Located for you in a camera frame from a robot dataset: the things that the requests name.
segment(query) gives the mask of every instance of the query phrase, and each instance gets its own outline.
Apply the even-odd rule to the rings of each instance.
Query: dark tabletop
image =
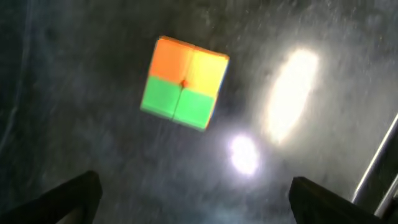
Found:
[[[397,28],[393,0],[3,0],[0,211],[88,169],[95,223],[294,223],[296,175],[350,199],[398,111]],[[205,132],[140,110],[161,35],[230,56]]]

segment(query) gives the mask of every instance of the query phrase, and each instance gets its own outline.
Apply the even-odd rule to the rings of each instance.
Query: green square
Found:
[[[213,112],[215,99],[188,89],[183,89],[174,120],[205,129]]]
[[[166,118],[172,118],[181,90],[180,85],[150,76],[145,88],[141,109]]]

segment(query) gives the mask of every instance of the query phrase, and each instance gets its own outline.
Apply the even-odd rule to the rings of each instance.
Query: cube face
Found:
[[[183,89],[174,120],[200,129],[207,127],[213,112],[215,99],[189,89]]]
[[[227,56],[196,48],[186,77],[186,88],[217,96],[227,65]]]
[[[181,83],[192,59],[193,48],[193,45],[161,37],[156,44],[149,75]]]
[[[181,86],[156,77],[149,77],[141,108],[172,118],[181,94]]]
[[[227,55],[161,37],[150,65],[141,109],[205,129],[228,60]]]

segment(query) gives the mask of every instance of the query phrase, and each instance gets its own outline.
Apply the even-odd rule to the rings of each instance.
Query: orange square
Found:
[[[161,37],[156,44],[149,75],[181,83],[187,74],[194,47],[169,37]]]
[[[195,47],[192,61],[185,77],[185,88],[216,97],[223,81],[228,61],[229,57],[227,55]]]

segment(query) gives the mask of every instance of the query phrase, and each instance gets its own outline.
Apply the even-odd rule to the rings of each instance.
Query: colorful cube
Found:
[[[227,55],[161,37],[150,65],[141,109],[206,129],[228,61]]]

